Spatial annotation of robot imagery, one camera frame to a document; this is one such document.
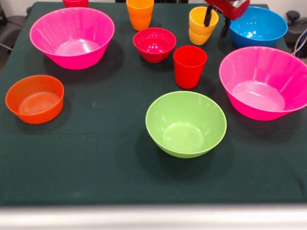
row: orange cup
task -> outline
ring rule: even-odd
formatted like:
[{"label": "orange cup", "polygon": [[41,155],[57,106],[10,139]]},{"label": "orange cup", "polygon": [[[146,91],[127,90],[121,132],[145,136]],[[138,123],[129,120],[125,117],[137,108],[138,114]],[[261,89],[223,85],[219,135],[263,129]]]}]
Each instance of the orange cup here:
[{"label": "orange cup", "polygon": [[127,0],[126,5],[130,16],[132,27],[143,30],[149,27],[152,20],[154,0]]},{"label": "orange cup", "polygon": [[8,109],[22,121],[41,124],[55,118],[63,108],[64,87],[48,75],[34,75],[16,82],[6,93]]}]

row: red cup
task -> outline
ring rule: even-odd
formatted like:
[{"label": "red cup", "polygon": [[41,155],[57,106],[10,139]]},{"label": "red cup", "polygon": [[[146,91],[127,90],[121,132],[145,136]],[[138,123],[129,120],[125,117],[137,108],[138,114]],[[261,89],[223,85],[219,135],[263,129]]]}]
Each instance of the red cup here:
[{"label": "red cup", "polygon": [[202,70],[207,61],[207,54],[196,46],[182,46],[174,52],[176,84],[183,89],[197,86]]},{"label": "red cup", "polygon": [[68,7],[88,7],[88,0],[63,0],[66,8]]}]

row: yellow cup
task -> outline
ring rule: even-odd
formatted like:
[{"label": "yellow cup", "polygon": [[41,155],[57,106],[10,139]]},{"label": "yellow cup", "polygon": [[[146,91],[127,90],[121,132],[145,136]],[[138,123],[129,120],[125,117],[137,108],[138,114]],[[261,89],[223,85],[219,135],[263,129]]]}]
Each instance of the yellow cup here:
[{"label": "yellow cup", "polygon": [[199,6],[193,8],[189,14],[189,37],[190,41],[196,45],[203,45],[208,41],[219,21],[219,15],[212,10],[210,25],[206,27],[204,25],[206,12],[207,7]]},{"label": "yellow cup", "polygon": [[143,30],[149,27],[154,9],[154,0],[127,0],[126,5],[132,27]]}]

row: pink cup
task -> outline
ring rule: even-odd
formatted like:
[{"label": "pink cup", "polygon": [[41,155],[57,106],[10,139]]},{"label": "pink cup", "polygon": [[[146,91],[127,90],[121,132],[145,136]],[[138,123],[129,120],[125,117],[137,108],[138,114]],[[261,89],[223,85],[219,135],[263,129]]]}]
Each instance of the pink cup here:
[{"label": "pink cup", "polygon": [[63,0],[65,7],[88,7],[88,0]]}]

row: table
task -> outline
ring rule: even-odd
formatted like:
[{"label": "table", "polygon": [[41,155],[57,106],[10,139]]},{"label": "table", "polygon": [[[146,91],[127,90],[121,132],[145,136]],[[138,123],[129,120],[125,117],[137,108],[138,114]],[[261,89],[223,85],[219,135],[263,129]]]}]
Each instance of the table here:
[{"label": "table", "polygon": [[[151,26],[191,45],[189,11],[195,4],[155,4]],[[199,85],[193,89],[224,110],[223,141],[195,159],[160,150],[145,127],[149,105],[181,90],[172,54],[159,64],[143,60],[126,5],[90,3],[108,14],[116,31],[102,60],[84,70],[57,66],[29,40],[31,25],[62,3],[38,2],[0,76],[0,205],[114,205],[303,203],[307,183],[307,110],[259,122],[238,113],[220,83],[222,59],[235,49],[220,39],[222,18],[210,40]],[[284,41],[277,48],[287,50]],[[30,75],[48,74],[65,87],[60,115],[41,125],[20,121],[5,106],[7,90]]]}]

